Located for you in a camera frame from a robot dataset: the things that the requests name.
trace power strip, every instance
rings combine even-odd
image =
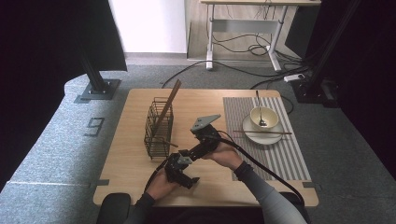
[[[296,74],[296,75],[286,76],[283,79],[285,79],[285,82],[290,82],[290,81],[294,81],[294,80],[301,80],[304,78],[305,78],[305,76],[303,74]]]

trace wooden stick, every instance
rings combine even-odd
[[[178,145],[176,145],[175,143],[171,143],[171,142],[168,142],[168,141],[165,141],[165,140],[163,140],[163,142],[168,144],[168,145],[171,145],[172,147],[178,147]]]
[[[181,81],[178,79],[175,83],[174,88],[172,89],[171,94],[168,97],[168,100],[165,103],[165,106],[163,107],[163,112],[161,113],[160,117],[158,118],[157,123],[154,126],[152,136],[155,136],[155,133],[157,132],[158,128],[160,128],[161,122],[163,121],[163,118],[165,118],[165,115],[168,112],[168,109],[171,106],[173,100],[175,99],[175,96],[176,96],[177,91],[180,88],[180,86],[181,86]]]
[[[235,133],[280,133],[280,134],[292,134],[292,133],[282,133],[282,132],[271,132],[271,131],[234,131]]]

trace white wall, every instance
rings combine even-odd
[[[184,0],[108,0],[124,52],[187,53]]]

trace desk leg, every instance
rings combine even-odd
[[[285,16],[286,16],[286,12],[288,11],[288,7],[287,6],[283,6],[282,8],[282,14],[280,17],[280,20],[277,22],[277,26],[276,26],[276,30],[274,33],[274,38],[271,42],[271,46],[267,46],[267,50],[268,50],[268,56],[270,56],[271,59],[271,63],[273,64],[273,67],[275,69],[276,72],[279,72],[281,70],[279,62],[277,61],[277,57],[275,55],[275,48],[276,48],[276,42],[279,39],[279,35],[280,35],[280,30],[282,29],[282,25],[283,22],[285,20]]]
[[[209,43],[207,44],[206,52],[206,70],[213,69],[213,21],[215,19],[215,5],[212,6],[212,13],[209,17]]]

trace black sleeve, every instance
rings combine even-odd
[[[295,206],[259,177],[245,161],[234,173],[259,202],[266,224],[306,223]]]
[[[124,224],[141,224],[145,222],[146,216],[151,212],[152,205],[155,200],[146,192],[142,194],[142,197],[137,200],[134,208],[129,213],[128,218]]]

